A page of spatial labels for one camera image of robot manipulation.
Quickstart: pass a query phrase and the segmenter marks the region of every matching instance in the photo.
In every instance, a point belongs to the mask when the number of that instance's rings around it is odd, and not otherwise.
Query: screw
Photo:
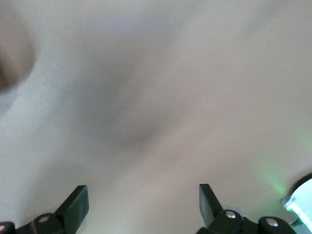
[[[225,214],[228,218],[236,218],[236,215],[233,211],[227,211]]]
[[[43,216],[39,219],[39,223],[43,223],[49,219],[49,216]]]
[[[267,218],[267,223],[272,227],[278,227],[278,222],[273,218]]]

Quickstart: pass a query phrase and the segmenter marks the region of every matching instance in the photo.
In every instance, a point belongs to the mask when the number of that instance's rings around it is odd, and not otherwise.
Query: green led light
[[[300,220],[302,221],[303,224],[305,224],[307,226],[307,228],[310,230],[310,232],[312,232],[312,222],[309,218],[312,217],[311,213],[309,211],[307,211],[306,213],[304,213],[302,211],[302,209],[299,207],[298,204],[296,203],[291,203],[290,205],[288,205],[286,207],[286,210],[288,211],[293,211],[296,213],[296,215],[300,218]]]

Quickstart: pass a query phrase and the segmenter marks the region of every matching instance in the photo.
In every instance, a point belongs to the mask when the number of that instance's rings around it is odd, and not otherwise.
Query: black plastic arm
[[[18,229],[12,222],[0,222],[0,234],[75,234],[88,211],[88,189],[80,185],[54,214],[39,215]]]
[[[197,234],[295,234],[283,219],[262,217],[256,224],[236,211],[223,210],[209,184],[199,186],[199,206],[206,227]]]

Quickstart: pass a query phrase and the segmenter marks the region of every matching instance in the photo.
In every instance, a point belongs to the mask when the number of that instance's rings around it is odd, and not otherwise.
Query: blurry object
[[[24,80],[34,66],[34,47],[27,27],[9,1],[0,1],[0,91]]]
[[[39,215],[18,229],[12,222],[0,222],[0,234],[75,234],[88,211],[88,189],[86,185],[80,185],[54,214]]]
[[[197,234],[295,234],[283,219],[266,216],[256,224],[236,211],[224,210],[209,184],[199,187],[199,206],[206,227]]]
[[[312,173],[298,180],[289,194],[281,202],[287,211],[298,216],[298,220],[292,225],[304,224],[312,232]]]

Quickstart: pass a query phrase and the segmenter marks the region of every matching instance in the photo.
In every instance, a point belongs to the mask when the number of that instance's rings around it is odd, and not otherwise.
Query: white ceiling
[[[0,220],[87,184],[79,233],[253,221],[312,171],[312,1],[1,0]]]

